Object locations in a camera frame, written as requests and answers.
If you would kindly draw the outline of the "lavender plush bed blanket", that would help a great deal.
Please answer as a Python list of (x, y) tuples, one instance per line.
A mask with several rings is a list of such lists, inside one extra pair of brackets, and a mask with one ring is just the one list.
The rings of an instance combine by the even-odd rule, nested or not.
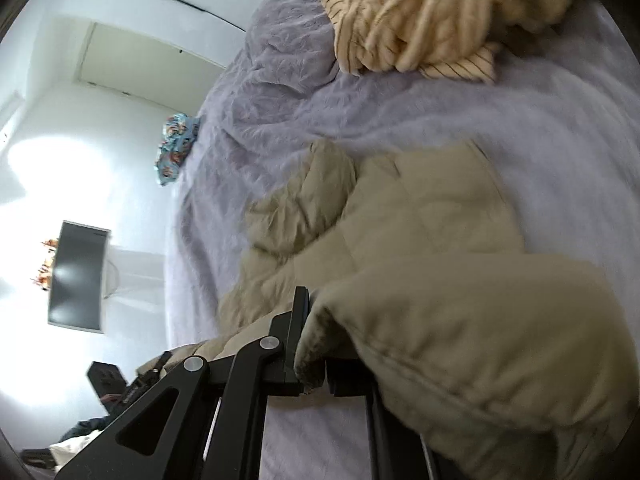
[[(220, 335), (218, 307), (250, 244), (249, 206), (288, 183), (311, 145), (355, 162), (473, 142), (485, 154), (530, 254), (601, 270), (639, 349), (639, 64), (597, 1), (582, 0), (498, 84), (418, 74), (342, 73), (320, 0), (266, 0), (203, 105), (177, 186), (169, 304), (179, 347)], [(634, 479), (620, 445), (586, 479)]]

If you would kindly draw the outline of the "cream striped fleece blanket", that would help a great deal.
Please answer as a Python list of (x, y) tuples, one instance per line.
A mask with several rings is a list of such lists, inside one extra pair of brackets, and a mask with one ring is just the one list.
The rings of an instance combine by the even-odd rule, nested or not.
[(572, 0), (321, 0), (344, 73), (416, 70), (427, 79), (491, 84), (512, 28), (536, 34)]

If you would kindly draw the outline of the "wall mounted dark television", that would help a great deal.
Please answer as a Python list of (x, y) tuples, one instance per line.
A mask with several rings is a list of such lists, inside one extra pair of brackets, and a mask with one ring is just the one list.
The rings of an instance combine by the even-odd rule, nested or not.
[(53, 259), (48, 322), (102, 332), (102, 300), (109, 230), (64, 221)]

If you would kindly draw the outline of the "white wardrobe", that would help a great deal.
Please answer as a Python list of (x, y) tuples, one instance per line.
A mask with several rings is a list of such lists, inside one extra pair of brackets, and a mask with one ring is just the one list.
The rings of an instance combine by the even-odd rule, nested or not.
[(262, 0), (50, 0), (80, 28), (75, 78), (195, 115), (244, 44)]

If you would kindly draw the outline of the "blue patterned cloth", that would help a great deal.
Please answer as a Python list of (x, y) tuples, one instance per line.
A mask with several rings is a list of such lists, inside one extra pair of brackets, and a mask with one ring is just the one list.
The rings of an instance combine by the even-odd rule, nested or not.
[(163, 125), (163, 135), (155, 159), (155, 171), (160, 186), (175, 182), (198, 140), (201, 118), (178, 113)]

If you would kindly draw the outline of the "beige puffer jacket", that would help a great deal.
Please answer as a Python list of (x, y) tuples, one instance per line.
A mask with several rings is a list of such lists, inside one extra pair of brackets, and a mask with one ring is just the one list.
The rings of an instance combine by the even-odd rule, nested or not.
[(352, 160), (311, 145), (249, 206), (250, 244), (220, 335), (176, 359), (232, 356), (311, 291), (296, 375), (351, 342), (386, 408), (474, 479), (585, 479), (639, 399), (623, 310), (593, 264), (526, 252), (473, 142)]

